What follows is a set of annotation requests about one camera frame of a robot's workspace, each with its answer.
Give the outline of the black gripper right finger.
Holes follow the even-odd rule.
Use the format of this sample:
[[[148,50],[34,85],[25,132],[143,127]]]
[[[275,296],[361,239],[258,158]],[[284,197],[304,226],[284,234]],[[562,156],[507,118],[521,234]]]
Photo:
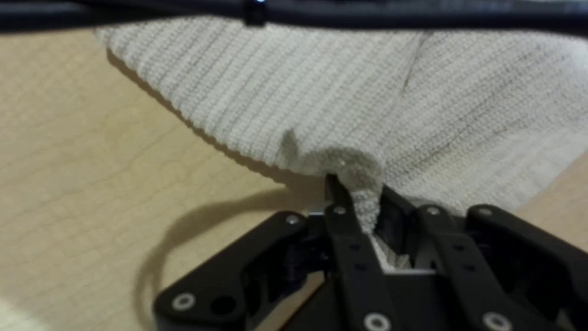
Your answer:
[[[459,331],[588,331],[588,254],[505,210],[455,215],[385,188],[374,234],[439,281]]]

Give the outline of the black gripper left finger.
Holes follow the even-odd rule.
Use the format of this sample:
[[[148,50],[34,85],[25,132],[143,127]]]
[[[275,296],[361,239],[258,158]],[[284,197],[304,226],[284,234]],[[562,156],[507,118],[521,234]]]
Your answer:
[[[319,289],[277,331],[398,331],[385,278],[350,195],[326,178],[328,204],[277,211],[165,287],[156,331],[253,331],[314,274]]]

